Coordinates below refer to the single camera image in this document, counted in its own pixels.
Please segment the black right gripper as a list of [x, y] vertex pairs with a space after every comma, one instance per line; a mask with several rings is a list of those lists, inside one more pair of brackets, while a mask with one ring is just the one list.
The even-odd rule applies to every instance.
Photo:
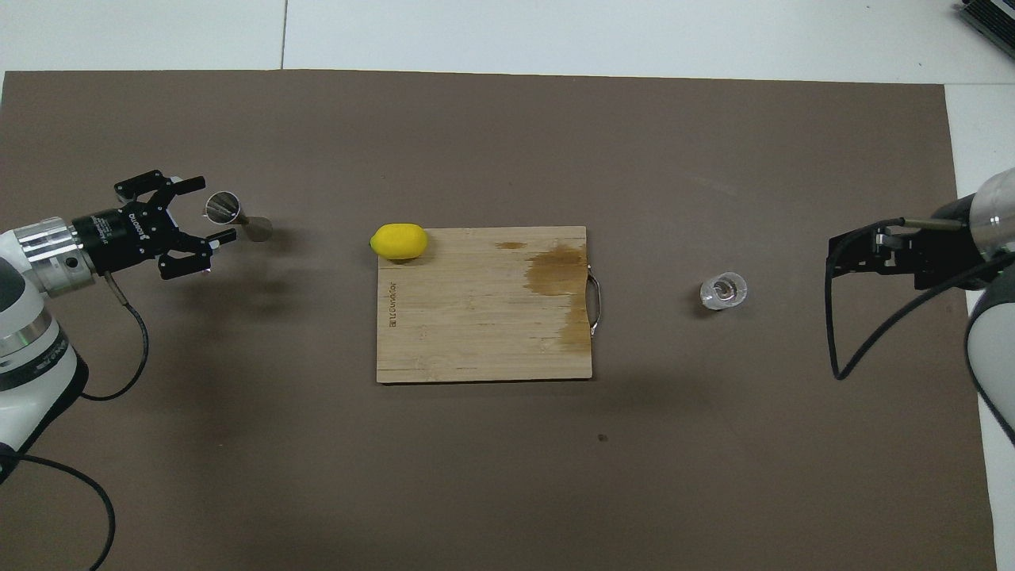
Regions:
[[971, 198], [960, 198], [934, 211], [931, 218], [956, 221], [958, 230], [920, 230], [903, 249], [882, 248], [880, 235], [890, 235], [901, 223], [873, 223], [829, 239], [835, 258], [833, 275], [913, 274], [913, 288], [924, 290], [964, 274], [985, 262], [969, 230]]

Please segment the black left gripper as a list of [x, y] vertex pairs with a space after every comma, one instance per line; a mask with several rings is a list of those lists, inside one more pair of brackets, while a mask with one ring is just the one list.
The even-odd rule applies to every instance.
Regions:
[[[91, 270], [95, 274], [115, 274], [157, 257], [159, 275], [164, 281], [210, 271], [215, 251], [235, 242], [238, 231], [229, 228], [207, 237], [182, 232], [171, 246], [173, 217], [166, 210], [175, 197], [205, 188], [203, 176], [170, 177], [159, 170], [113, 184], [113, 192], [123, 203], [119, 209], [98, 211], [71, 221]], [[127, 205], [129, 202], [139, 204]]]

